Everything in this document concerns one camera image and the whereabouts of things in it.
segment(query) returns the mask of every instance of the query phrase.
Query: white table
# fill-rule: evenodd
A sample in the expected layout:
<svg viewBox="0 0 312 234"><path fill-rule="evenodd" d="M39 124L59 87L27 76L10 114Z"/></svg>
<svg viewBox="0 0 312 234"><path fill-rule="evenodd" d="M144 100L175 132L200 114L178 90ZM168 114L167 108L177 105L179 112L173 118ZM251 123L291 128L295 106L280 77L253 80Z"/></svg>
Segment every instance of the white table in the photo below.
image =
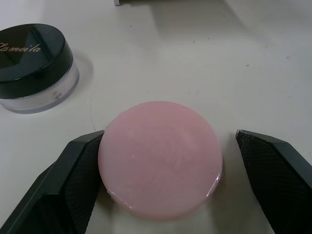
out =
<svg viewBox="0 0 312 234"><path fill-rule="evenodd" d="M291 143L312 163L312 1L0 0L0 29L59 28L80 63L72 96L43 113L0 108L0 225L72 139L151 100L193 108L215 128L226 173L193 216L149 222L101 191L88 234L271 234L248 182L236 129Z"/></svg>

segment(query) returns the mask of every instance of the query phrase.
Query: black lid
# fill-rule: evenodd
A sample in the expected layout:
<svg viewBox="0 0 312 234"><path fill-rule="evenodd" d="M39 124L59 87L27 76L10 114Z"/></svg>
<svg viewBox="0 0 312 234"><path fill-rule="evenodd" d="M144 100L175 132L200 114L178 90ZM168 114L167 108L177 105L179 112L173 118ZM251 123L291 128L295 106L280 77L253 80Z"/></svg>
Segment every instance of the black lid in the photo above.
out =
<svg viewBox="0 0 312 234"><path fill-rule="evenodd" d="M36 94L61 79L73 63L63 33L46 24L0 31L0 98Z"/></svg>

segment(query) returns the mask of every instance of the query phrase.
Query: powder jar base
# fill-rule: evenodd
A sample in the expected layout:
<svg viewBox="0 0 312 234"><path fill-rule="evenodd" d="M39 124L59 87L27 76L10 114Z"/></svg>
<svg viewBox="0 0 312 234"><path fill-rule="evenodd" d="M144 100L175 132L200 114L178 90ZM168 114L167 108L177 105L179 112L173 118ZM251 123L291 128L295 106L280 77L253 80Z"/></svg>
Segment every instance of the powder jar base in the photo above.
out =
<svg viewBox="0 0 312 234"><path fill-rule="evenodd" d="M0 104L15 113L33 114L51 109L65 99L74 91L79 80L79 70L73 61L71 68L53 86L37 94L15 99L0 99Z"/></svg>

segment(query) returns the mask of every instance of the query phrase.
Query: pink round lid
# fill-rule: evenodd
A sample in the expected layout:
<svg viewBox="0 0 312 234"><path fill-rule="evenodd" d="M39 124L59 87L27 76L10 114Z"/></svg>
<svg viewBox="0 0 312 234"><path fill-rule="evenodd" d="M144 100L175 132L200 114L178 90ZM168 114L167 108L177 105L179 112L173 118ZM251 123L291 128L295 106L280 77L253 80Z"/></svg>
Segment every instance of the pink round lid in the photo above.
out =
<svg viewBox="0 0 312 234"><path fill-rule="evenodd" d="M185 106L146 102L119 114L98 152L112 198L134 215L166 220L187 215L214 191L222 155L210 124Z"/></svg>

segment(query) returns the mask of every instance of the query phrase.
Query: loose powder jar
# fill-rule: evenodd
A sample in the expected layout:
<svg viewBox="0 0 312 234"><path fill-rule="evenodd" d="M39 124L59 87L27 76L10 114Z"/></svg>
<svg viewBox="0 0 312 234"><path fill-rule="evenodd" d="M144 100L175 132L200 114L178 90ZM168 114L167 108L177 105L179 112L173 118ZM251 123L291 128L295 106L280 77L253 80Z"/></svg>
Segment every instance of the loose powder jar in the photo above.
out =
<svg viewBox="0 0 312 234"><path fill-rule="evenodd" d="M190 214L212 194L222 154L201 115L176 103L153 101L110 123L98 166L115 202L134 215L168 220Z"/></svg>
<svg viewBox="0 0 312 234"><path fill-rule="evenodd" d="M19 25L0 31L0 104L30 114L64 101L78 83L73 54L57 28Z"/></svg>

